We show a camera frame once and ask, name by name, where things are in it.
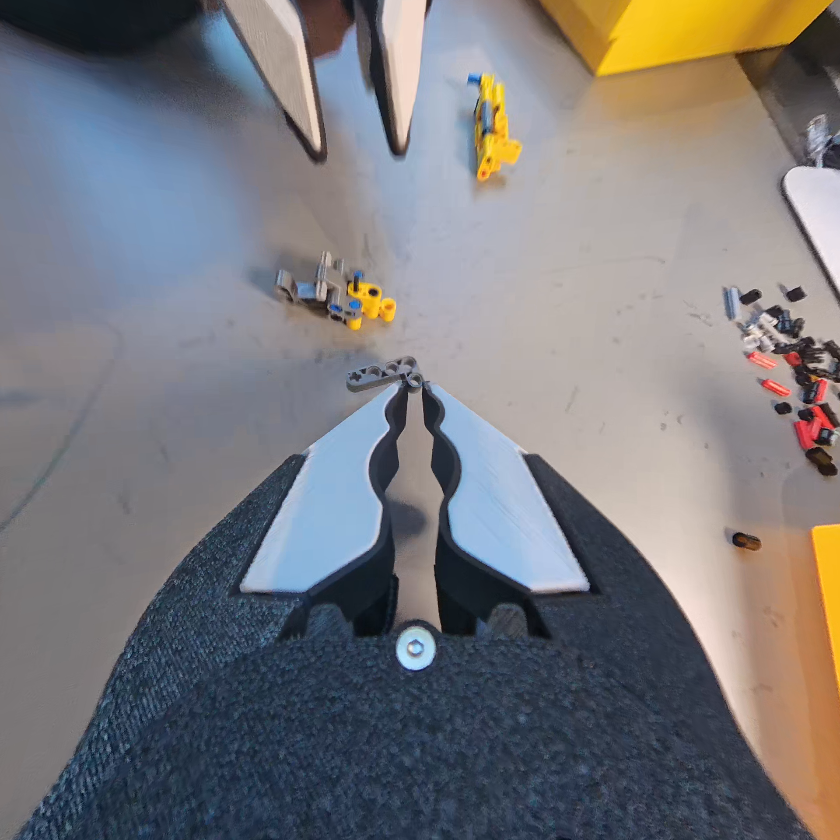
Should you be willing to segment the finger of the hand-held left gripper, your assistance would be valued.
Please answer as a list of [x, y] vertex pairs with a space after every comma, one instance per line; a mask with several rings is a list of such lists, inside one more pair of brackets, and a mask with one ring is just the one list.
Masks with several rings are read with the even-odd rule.
[[359, 1], [358, 51], [393, 155], [405, 155], [420, 76], [426, 1]]
[[305, 19], [293, 1], [223, 1], [239, 42], [309, 158], [327, 159]]

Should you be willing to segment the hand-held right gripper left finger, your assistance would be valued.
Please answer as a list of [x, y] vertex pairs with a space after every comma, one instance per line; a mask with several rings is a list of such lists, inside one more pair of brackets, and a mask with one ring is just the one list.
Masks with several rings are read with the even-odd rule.
[[337, 606], [358, 636], [387, 633], [398, 580], [385, 491], [399, 467], [408, 387], [381, 394], [320, 437], [301, 463], [239, 583], [245, 595]]

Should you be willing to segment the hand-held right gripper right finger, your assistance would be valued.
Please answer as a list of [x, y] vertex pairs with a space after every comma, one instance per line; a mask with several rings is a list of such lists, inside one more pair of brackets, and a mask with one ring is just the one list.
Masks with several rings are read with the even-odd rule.
[[431, 467], [443, 492], [434, 562], [441, 629], [473, 636], [498, 606], [547, 636], [538, 599], [591, 583], [529, 464], [529, 453], [440, 385], [423, 386]]

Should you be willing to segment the grey angled brick beam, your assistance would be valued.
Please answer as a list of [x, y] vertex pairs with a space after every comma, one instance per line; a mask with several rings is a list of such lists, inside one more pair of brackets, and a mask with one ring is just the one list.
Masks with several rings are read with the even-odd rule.
[[406, 385], [410, 392], [417, 392], [424, 386], [424, 376], [413, 356], [404, 355], [380, 364], [367, 364], [350, 371], [345, 377], [350, 392], [362, 392], [394, 383]]

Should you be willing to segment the grey and yellow brick assembly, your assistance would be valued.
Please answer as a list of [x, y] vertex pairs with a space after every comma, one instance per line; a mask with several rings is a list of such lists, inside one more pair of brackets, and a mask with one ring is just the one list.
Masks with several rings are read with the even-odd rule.
[[274, 290], [279, 299], [352, 331], [361, 330], [364, 319], [392, 322], [396, 316], [396, 301], [387, 297], [382, 287], [327, 250], [322, 252], [308, 279], [296, 279], [288, 270], [280, 269]]

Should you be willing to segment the person's left forearm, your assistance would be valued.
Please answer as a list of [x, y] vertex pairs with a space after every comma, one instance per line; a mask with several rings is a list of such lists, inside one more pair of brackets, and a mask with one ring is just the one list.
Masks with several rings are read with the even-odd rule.
[[54, 46], [113, 56], [152, 46], [216, 7], [203, 1], [2, 1], [1, 20]]

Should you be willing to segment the grey desk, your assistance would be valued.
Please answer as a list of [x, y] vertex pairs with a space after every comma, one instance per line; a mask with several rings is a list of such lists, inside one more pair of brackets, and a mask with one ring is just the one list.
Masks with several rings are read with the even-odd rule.
[[[635, 543], [775, 783], [838, 838], [810, 541], [838, 481], [773, 411], [721, 291], [803, 286], [820, 339], [838, 306], [738, 61], [593, 78], [534, 3], [435, 2], [402, 161], [354, 37], [317, 71], [323, 165], [221, 17], [117, 59], [2, 27], [2, 838], [174, 567], [370, 397], [346, 371], [400, 354]], [[504, 84], [521, 143], [483, 183], [471, 73]], [[392, 322], [278, 298], [278, 271], [308, 279], [325, 250]]]

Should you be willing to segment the yellow brick piston assembly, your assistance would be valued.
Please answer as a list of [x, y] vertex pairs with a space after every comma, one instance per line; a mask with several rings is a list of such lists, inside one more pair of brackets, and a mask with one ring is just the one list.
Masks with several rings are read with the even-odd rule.
[[514, 165], [522, 144], [509, 134], [506, 89], [492, 74], [469, 74], [467, 83], [478, 88], [474, 110], [476, 179], [487, 182], [503, 165]]

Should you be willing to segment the large yellow storage bin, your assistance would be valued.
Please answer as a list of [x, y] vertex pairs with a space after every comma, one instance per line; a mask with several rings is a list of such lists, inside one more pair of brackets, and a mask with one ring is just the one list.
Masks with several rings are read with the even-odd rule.
[[789, 45], [830, 1], [541, 1], [597, 77]]

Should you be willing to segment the pile of small brick pieces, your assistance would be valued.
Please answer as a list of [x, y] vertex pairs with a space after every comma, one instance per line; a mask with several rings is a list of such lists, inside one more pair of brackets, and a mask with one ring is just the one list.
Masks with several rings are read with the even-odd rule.
[[814, 470], [838, 478], [838, 342], [806, 333], [805, 320], [791, 309], [803, 302], [805, 290], [783, 287], [782, 303], [772, 306], [758, 288], [724, 287], [721, 295], [742, 357], [771, 395], [773, 411], [791, 421], [797, 446]]

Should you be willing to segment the yellow parts bin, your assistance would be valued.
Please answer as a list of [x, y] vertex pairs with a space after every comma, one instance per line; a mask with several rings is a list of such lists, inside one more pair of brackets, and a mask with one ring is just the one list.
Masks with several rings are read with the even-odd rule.
[[814, 527], [812, 547], [831, 649], [834, 685], [839, 695], [839, 524]]

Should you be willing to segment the grey flat device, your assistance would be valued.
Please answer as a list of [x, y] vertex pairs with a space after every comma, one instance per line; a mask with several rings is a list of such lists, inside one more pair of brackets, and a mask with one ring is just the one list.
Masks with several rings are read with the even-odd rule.
[[814, 258], [839, 297], [839, 170], [798, 165], [780, 189]]

